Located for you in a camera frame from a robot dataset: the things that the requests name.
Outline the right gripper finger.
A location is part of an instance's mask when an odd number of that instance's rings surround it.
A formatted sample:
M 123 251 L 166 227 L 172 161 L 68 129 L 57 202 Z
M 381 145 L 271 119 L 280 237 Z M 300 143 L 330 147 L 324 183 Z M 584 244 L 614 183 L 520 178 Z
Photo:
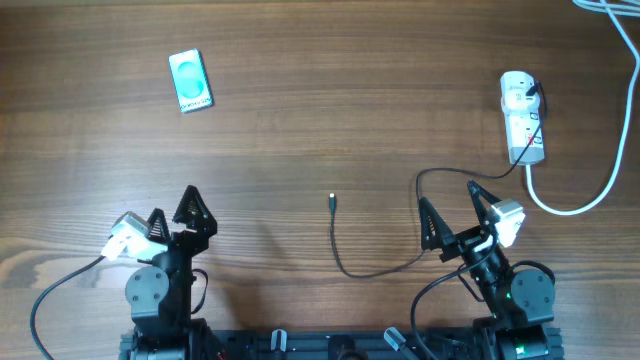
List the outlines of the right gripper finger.
M 419 199 L 418 210 L 421 248 L 434 250 L 449 246 L 454 240 L 454 233 L 426 197 Z
M 467 182 L 467 189 L 480 225 L 483 227 L 489 226 L 493 218 L 489 209 L 484 205 L 484 202 L 489 206 L 492 206 L 493 204 L 498 203 L 500 199 L 488 192 L 474 180 L 469 180 Z

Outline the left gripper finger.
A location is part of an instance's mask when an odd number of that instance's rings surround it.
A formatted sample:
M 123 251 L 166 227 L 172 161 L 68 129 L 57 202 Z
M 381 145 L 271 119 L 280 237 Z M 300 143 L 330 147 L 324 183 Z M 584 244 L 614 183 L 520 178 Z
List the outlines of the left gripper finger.
M 198 189 L 188 185 L 183 193 L 172 222 L 183 224 L 201 234 L 216 234 L 217 221 L 209 211 Z
M 167 244 L 171 240 L 171 235 L 163 210 L 155 208 L 147 219 L 147 223 L 149 224 L 149 233 L 147 238 L 150 241 L 159 244 Z

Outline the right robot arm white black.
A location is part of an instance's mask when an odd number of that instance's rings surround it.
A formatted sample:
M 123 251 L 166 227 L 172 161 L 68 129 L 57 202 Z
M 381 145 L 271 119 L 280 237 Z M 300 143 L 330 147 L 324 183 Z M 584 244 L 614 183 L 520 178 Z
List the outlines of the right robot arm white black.
M 554 320 L 556 277 L 536 261 L 511 264 L 503 250 L 515 242 L 525 219 L 516 201 L 502 200 L 477 182 L 467 182 L 478 224 L 455 233 L 424 196 L 418 198 L 421 247 L 439 250 L 446 263 L 459 258 L 461 265 L 426 285 L 414 298 L 410 322 L 416 349 L 428 359 L 461 354 L 466 359 L 551 359 L 559 331 L 546 325 Z M 468 274 L 476 288 L 470 293 L 485 304 L 490 315 L 473 321 L 469 328 L 455 329 L 453 336 L 436 337 L 419 329 L 419 301 L 437 286 Z

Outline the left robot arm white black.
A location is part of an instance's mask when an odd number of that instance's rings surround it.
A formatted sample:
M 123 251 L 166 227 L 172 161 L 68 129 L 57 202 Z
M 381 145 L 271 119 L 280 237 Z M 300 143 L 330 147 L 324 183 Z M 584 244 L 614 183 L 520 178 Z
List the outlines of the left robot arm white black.
M 172 221 L 185 229 L 171 232 L 158 208 L 146 220 L 128 212 L 112 228 L 114 236 L 124 237 L 125 253 L 144 265 L 126 283 L 134 329 L 121 337 L 119 358 L 226 359 L 225 346 L 207 322 L 192 317 L 204 302 L 192 305 L 191 287 L 197 274 L 206 274 L 192 267 L 192 259 L 208 249 L 217 221 L 193 185 L 186 187 Z

